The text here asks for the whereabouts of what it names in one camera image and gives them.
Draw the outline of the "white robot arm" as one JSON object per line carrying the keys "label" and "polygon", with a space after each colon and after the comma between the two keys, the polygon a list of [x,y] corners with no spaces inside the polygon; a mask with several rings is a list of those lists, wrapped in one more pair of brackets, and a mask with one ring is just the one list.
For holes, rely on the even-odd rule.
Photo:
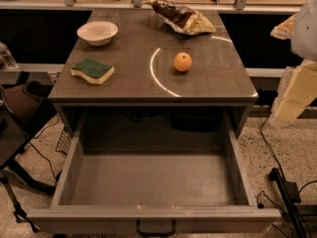
{"label": "white robot arm", "polygon": [[275,26],[270,34],[291,40],[291,51],[303,58],[283,74],[268,123],[282,128],[295,121],[317,98],[317,0],[308,0],[300,11]]}

